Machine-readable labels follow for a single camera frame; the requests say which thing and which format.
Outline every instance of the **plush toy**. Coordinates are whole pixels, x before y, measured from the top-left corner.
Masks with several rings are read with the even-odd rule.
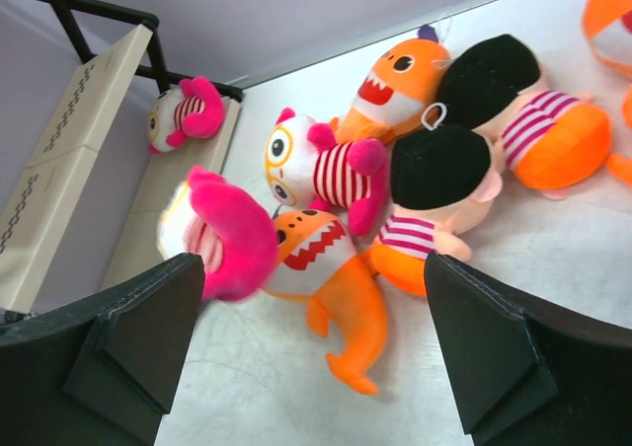
[[[149,113],[149,152],[170,152],[189,138],[210,138],[224,121],[224,104],[205,78],[183,79],[160,95]]]
[[[337,144],[327,123],[284,109],[266,144],[265,171],[283,205],[349,209],[354,236],[370,231],[388,192],[388,155],[376,139]]]
[[[566,197],[610,151],[610,119],[591,99],[551,90],[543,66],[510,35],[466,50],[436,92],[447,105],[445,123],[488,136],[525,186],[553,199]]]
[[[408,293],[426,296],[431,251],[468,261],[455,234],[477,226],[500,193],[491,143],[461,125],[419,130],[395,143],[391,157],[393,212],[370,248],[374,268]]]
[[[379,138],[383,144],[419,127],[424,107],[435,101],[449,53],[435,30],[424,25],[418,37],[384,53],[359,87],[347,116],[330,122],[339,143]]]
[[[589,0],[582,25],[594,57],[632,79],[632,0]],[[621,111],[626,125],[632,128],[632,86]],[[616,178],[632,185],[632,159],[612,155],[607,168]]]
[[[158,226],[166,259],[202,257],[202,302],[239,301],[261,288],[277,264],[277,232],[270,216],[243,189],[193,167],[179,185]]]
[[[311,209],[277,215],[274,223],[278,266],[265,290],[305,304],[307,327],[316,335],[326,337],[333,322],[345,342],[340,355],[326,356],[333,375],[361,394],[377,394],[366,370],[386,343],[386,308],[343,224]]]

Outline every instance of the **red and white stripes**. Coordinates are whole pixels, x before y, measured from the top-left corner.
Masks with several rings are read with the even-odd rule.
[[[515,169],[529,149],[556,123],[556,119],[580,102],[557,91],[537,95],[515,116],[503,132],[507,166]]]
[[[174,111],[174,121],[176,122],[176,128],[182,128],[182,121],[184,118],[193,112],[203,112],[206,109],[204,101],[197,96],[190,96],[184,98]]]
[[[416,259],[425,260],[435,249],[435,223],[391,215],[379,231],[380,244]]]
[[[221,239],[208,224],[196,215],[187,225],[184,245],[187,252],[202,258],[204,271],[215,272],[219,269],[223,254]]]
[[[370,178],[356,172],[347,158],[352,143],[322,152],[316,161],[314,189],[318,196],[336,206],[350,207],[370,196]]]

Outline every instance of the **shark mouth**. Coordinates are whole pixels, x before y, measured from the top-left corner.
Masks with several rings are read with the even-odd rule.
[[[357,94],[369,103],[384,106],[393,97],[394,91],[371,71],[359,87]]]
[[[303,243],[298,248],[298,252],[288,255],[283,263],[292,270],[304,270],[308,264],[316,260],[319,254],[325,254],[328,247],[332,247],[345,235],[345,229],[339,221],[333,221],[323,227],[320,232],[320,240],[311,241],[307,247]]]

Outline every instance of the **yellow eye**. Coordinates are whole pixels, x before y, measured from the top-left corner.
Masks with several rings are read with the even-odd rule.
[[[266,160],[273,167],[279,167],[287,160],[292,150],[292,137],[282,125],[278,126],[268,139]]]

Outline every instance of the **black frame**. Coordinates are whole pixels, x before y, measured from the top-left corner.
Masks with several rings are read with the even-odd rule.
[[[162,52],[160,38],[158,37],[158,17],[140,10],[121,7],[101,0],[37,0],[45,2],[52,7],[55,15],[64,28],[68,39],[77,51],[82,63],[87,63],[96,56],[90,50],[86,39],[81,32],[79,25],[72,11],[83,12],[85,14],[103,17],[117,22],[124,22],[132,25],[143,25],[153,32],[153,36],[147,46],[147,54],[151,66],[139,65],[136,76],[150,78],[156,81],[160,93],[170,89],[172,84],[178,84],[181,79],[190,78],[183,74],[173,73],[167,70],[165,56]],[[244,91],[241,88],[227,84],[214,83],[217,91],[222,96],[242,102]]]

